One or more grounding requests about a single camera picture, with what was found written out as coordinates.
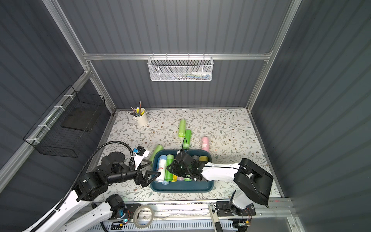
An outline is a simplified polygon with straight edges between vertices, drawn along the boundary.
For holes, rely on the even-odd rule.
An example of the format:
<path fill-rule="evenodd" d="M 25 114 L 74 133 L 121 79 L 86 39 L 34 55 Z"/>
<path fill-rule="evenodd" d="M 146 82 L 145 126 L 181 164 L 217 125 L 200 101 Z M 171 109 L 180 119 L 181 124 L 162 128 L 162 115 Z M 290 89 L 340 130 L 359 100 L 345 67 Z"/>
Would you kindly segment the dark grey trash bag roll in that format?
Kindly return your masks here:
<path fill-rule="evenodd" d="M 196 162 L 199 162 L 200 160 L 200 157 L 199 156 L 192 156 L 193 160 L 196 161 Z"/>

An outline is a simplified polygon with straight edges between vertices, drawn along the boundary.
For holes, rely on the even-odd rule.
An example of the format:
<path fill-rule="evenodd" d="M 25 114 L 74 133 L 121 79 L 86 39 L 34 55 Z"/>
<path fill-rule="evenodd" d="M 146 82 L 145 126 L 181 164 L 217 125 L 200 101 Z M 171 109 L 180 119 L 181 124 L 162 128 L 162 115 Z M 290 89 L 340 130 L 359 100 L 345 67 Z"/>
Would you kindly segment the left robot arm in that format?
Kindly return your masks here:
<path fill-rule="evenodd" d="M 28 232 L 80 232 L 111 218 L 126 219 L 129 211 L 125 202 L 118 194 L 113 194 L 90 212 L 68 222 L 80 209 L 107 192 L 110 185 L 134 180 L 136 185 L 147 187 L 160 175 L 159 172 L 154 171 L 142 173 L 140 169 L 131 171 L 124 161 L 125 155 L 121 152 L 104 156 L 95 171 L 88 172 L 77 180 L 66 199 L 61 200 L 26 230 Z"/>

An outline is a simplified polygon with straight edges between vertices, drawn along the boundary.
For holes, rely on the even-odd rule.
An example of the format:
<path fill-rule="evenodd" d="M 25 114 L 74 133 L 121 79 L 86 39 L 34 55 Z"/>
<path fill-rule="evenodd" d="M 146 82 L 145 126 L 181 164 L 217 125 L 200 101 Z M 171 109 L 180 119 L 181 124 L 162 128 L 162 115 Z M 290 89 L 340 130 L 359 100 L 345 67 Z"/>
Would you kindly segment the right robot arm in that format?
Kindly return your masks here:
<path fill-rule="evenodd" d="M 223 208 L 234 215 L 241 215 L 252 204 L 268 207 L 273 176 L 250 159 L 243 158 L 233 164 L 174 160 L 166 169 L 178 177 L 195 181 L 227 181 L 236 184 L 238 189 Z"/>

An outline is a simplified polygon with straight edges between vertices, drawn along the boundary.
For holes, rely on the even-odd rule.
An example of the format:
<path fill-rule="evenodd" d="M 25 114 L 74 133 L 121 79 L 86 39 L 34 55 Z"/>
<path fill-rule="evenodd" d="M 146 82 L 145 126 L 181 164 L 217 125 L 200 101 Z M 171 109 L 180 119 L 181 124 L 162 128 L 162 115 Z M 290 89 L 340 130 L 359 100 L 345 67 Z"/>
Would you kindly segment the light green roll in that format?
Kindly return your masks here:
<path fill-rule="evenodd" d="M 158 152 L 162 151 L 163 150 L 163 146 L 162 145 L 157 145 L 155 147 L 155 149 L 153 150 L 152 152 L 152 155 L 150 157 L 150 161 L 152 162 L 151 164 L 153 165 L 154 164 L 154 159 L 155 159 L 155 156 L 157 155 Z"/>

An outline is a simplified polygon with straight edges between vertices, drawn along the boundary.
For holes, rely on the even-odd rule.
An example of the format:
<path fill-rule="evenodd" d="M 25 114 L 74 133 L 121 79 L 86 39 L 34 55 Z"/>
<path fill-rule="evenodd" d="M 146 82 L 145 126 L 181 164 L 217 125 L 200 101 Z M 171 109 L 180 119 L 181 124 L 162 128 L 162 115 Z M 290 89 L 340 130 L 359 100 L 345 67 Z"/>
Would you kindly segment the bright green roll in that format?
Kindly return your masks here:
<path fill-rule="evenodd" d="M 190 143 L 191 143 L 191 136 L 192 136 L 192 131 L 191 130 L 185 130 L 185 137 L 183 140 L 183 149 L 189 149 L 190 148 Z"/>
<path fill-rule="evenodd" d="M 172 154 L 167 155 L 166 166 L 165 166 L 165 168 L 166 168 L 165 181 L 167 181 L 167 182 L 172 182 L 173 181 L 174 174 L 171 173 L 171 167 L 172 167 L 173 161 L 174 161 L 174 155 L 172 155 Z"/>

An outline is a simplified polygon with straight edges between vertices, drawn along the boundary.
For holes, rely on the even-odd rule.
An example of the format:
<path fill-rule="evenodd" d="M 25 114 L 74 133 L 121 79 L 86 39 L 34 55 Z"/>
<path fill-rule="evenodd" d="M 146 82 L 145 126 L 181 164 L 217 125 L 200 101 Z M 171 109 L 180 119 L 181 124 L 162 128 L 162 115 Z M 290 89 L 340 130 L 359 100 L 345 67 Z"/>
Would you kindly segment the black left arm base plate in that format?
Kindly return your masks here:
<path fill-rule="evenodd" d="M 134 212 L 141 206 L 141 204 L 129 203 L 124 208 L 113 212 L 109 220 L 130 220 L 133 219 Z"/>

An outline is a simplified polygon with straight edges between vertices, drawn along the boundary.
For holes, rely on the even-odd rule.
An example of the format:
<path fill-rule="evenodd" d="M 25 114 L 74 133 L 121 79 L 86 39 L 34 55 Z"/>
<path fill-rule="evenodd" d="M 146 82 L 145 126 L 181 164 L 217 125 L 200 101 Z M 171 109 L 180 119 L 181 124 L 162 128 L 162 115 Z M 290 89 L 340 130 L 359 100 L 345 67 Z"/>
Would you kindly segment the white roll with red label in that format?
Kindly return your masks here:
<path fill-rule="evenodd" d="M 163 181 L 165 181 L 165 171 L 166 171 L 165 166 L 166 166 L 167 156 L 166 155 L 161 155 L 160 157 L 161 157 L 161 168 L 160 168 L 160 170 L 161 170 L 161 178 L 162 178 L 161 182 L 163 182 Z"/>

